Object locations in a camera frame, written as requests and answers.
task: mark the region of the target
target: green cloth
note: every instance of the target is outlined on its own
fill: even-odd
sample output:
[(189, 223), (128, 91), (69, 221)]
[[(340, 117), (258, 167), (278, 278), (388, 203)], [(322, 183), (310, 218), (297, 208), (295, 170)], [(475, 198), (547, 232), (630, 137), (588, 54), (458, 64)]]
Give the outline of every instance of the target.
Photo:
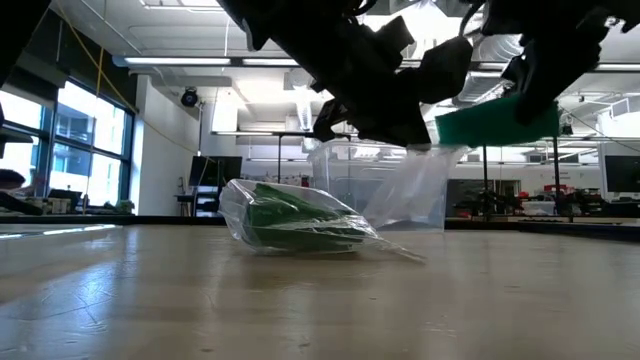
[[(371, 237), (350, 226), (354, 220), (364, 222), (353, 211), (327, 210), (266, 184), (257, 184), (254, 195), (245, 221), (245, 241), (254, 247), (284, 252), (341, 252)], [(291, 229), (286, 228), (288, 225), (292, 225)]]
[(516, 121), (517, 101), (518, 96), (501, 98), (436, 117), (440, 144), (506, 146), (558, 136), (557, 103), (525, 126)]

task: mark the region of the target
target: table surface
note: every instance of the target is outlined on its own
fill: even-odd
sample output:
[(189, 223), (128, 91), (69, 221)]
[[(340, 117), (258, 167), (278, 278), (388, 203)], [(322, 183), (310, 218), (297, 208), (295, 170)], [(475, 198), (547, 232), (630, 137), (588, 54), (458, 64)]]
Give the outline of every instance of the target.
[(0, 359), (638, 359), (640, 247), (385, 237), (424, 263), (262, 257), (226, 228), (0, 241)]

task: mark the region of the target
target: ceiling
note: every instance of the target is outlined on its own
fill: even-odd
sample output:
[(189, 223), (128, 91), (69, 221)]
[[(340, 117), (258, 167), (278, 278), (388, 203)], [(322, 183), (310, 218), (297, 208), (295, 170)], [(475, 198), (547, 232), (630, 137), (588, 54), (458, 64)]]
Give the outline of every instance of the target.
[[(53, 8), (62, 6), (71, 23), (114, 55), (143, 56), (263, 56), (286, 57), (272, 42), (259, 53), (246, 49), (244, 33), (229, 17), (220, 12), (148, 9), (164, 6), (216, 6), (214, 0), (54, 0)], [(425, 44), (453, 36), (459, 20), (446, 18), (428, 0), (400, 12), (411, 31), (421, 34), (418, 50)], [(381, 26), (390, 17), (370, 16), (364, 19), (372, 27)], [(603, 43), (603, 62), (639, 62), (640, 28), (628, 35), (614, 29)], [(247, 68), (161, 68), (166, 94), (181, 94), (192, 77), (226, 76), (245, 102), (239, 121), (284, 121), (286, 115), (296, 114), (294, 91), (284, 90), (288, 69)], [(216, 88), (199, 89), (205, 98), (213, 99)], [(640, 91), (640, 75), (585, 75), (573, 84), (561, 98), (561, 105), (593, 122), (593, 114), (606, 108), (597, 102), (615, 102), (626, 93)], [(587, 102), (581, 102), (583, 93)], [(311, 108), (317, 114), (327, 94), (313, 95)]]

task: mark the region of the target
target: security camera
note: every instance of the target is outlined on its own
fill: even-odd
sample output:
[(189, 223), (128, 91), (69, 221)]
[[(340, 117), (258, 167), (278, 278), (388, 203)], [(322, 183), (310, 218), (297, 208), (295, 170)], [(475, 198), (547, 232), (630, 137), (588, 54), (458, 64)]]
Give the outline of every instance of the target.
[(198, 89), (197, 88), (186, 88), (184, 90), (184, 94), (180, 99), (182, 105), (184, 107), (195, 107), (198, 104)]

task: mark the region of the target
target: clear plastic bag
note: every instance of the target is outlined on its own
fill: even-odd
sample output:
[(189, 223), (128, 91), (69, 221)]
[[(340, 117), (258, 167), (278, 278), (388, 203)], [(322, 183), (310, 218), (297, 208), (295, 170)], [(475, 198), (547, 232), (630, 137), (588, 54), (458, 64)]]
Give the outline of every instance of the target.
[(407, 149), (407, 157), (378, 188), (362, 215), (376, 229), (443, 232), (450, 170), (466, 147), (424, 146)]
[(263, 254), (340, 253), (389, 246), (355, 211), (324, 191), (232, 180), (219, 212), (232, 236)]

